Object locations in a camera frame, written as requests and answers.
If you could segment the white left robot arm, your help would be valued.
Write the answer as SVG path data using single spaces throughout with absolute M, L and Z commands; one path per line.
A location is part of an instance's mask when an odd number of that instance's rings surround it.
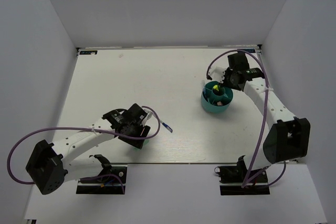
M 43 195 L 58 189 L 64 182 L 113 182 L 123 184 L 121 171 L 112 167 L 101 154 L 78 157 L 99 144 L 118 138 L 138 149 L 143 147 L 150 127 L 146 125 L 152 112 L 136 103 L 129 109 L 116 109 L 104 114 L 88 130 L 80 130 L 63 140 L 38 142 L 26 165 L 26 171 Z

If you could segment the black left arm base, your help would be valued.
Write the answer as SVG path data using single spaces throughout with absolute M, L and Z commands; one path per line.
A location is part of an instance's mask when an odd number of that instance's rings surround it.
M 100 173 L 110 176 L 91 180 L 80 180 L 77 183 L 77 195 L 124 195 L 127 183 L 127 165 L 112 165 L 109 170 Z

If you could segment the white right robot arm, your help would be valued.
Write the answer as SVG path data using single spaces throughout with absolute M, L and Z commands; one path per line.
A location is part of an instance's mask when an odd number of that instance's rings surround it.
M 262 114 L 262 125 L 254 152 L 238 159 L 237 175 L 245 187 L 263 168 L 307 155 L 311 125 L 290 112 L 270 87 L 264 67 L 251 68 L 248 52 L 228 56 L 223 83 L 247 95 Z

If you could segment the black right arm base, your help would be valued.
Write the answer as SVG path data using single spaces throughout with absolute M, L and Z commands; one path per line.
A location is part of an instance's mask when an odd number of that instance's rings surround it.
M 268 177 L 265 171 L 244 188 L 241 187 L 244 178 L 239 175 L 236 166 L 217 166 L 214 168 L 214 173 L 219 177 L 221 196 L 270 195 Z

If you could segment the blue clear gel pen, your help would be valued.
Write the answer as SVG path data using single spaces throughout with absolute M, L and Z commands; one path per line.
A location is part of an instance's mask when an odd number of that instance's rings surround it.
M 210 92 L 211 92 L 211 89 L 208 89 L 206 87 L 203 88 L 203 97 L 206 102 L 208 102 L 208 97 L 209 97 Z

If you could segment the green clear gel pen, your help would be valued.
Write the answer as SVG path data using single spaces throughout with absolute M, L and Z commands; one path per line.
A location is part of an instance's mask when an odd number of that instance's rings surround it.
M 202 93 L 206 93 L 205 85 L 206 85 L 205 80 L 202 80 L 201 81 Z

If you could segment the mint green correction pen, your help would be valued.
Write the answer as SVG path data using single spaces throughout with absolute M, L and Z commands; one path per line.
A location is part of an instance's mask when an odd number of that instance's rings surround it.
M 145 140 L 144 142 L 143 142 L 143 145 L 142 145 L 142 147 L 141 148 L 134 148 L 134 150 L 135 151 L 140 151 L 143 147 L 145 147 L 147 144 L 149 144 L 149 142 L 150 142 L 150 140 Z

